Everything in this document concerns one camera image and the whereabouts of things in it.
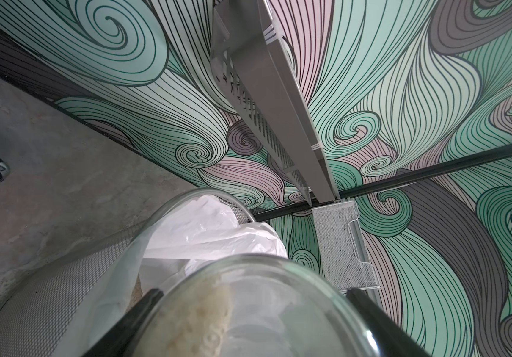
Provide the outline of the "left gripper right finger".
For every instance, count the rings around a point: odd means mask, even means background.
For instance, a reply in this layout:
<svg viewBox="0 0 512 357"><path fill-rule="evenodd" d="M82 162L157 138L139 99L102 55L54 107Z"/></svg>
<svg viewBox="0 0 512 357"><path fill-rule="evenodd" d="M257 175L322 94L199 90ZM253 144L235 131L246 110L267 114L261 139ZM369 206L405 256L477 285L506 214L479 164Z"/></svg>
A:
<svg viewBox="0 0 512 357"><path fill-rule="evenodd" d="M381 356L425 356L424 351L362 290L353 288L346 292L346 299L358 311L372 332Z"/></svg>

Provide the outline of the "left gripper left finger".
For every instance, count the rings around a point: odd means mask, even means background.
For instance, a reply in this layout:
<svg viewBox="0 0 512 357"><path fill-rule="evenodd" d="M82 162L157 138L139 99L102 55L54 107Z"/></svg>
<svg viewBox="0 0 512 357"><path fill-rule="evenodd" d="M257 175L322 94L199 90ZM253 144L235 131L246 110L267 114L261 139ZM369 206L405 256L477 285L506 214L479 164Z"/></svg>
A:
<svg viewBox="0 0 512 357"><path fill-rule="evenodd" d="M160 289L147 292L83 357L123 356L163 296Z"/></svg>

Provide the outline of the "jar with beige lid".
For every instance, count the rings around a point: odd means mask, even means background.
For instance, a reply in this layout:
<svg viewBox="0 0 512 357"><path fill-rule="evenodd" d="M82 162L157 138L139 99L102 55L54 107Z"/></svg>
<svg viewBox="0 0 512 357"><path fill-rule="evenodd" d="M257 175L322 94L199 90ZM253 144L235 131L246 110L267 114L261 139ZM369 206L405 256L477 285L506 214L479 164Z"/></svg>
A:
<svg viewBox="0 0 512 357"><path fill-rule="evenodd" d="M241 254L187 276L155 306L130 356L380 356L345 296L281 257Z"/></svg>

